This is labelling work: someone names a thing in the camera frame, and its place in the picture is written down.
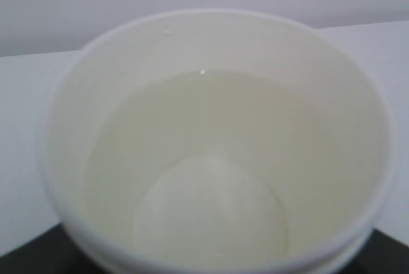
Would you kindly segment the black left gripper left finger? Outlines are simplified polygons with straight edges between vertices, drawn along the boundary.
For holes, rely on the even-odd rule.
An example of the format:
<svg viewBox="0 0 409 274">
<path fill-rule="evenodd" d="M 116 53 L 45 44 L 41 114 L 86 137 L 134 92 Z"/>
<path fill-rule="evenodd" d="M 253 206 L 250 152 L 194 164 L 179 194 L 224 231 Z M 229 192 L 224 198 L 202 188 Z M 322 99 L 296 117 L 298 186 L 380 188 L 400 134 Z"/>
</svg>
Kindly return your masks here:
<svg viewBox="0 0 409 274">
<path fill-rule="evenodd" d="M 1 273 L 84 272 L 84 256 L 59 225 L 1 258 Z"/>
</svg>

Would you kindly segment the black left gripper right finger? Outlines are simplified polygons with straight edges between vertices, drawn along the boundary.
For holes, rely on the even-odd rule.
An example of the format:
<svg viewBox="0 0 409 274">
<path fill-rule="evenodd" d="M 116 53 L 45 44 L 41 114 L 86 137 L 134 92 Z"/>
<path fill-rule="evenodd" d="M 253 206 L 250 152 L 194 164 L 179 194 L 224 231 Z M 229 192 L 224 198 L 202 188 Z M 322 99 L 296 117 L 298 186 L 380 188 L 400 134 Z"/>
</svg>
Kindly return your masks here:
<svg viewBox="0 0 409 274">
<path fill-rule="evenodd" d="M 408 274 L 408 247 L 375 230 L 354 261 L 354 273 Z"/>
</svg>

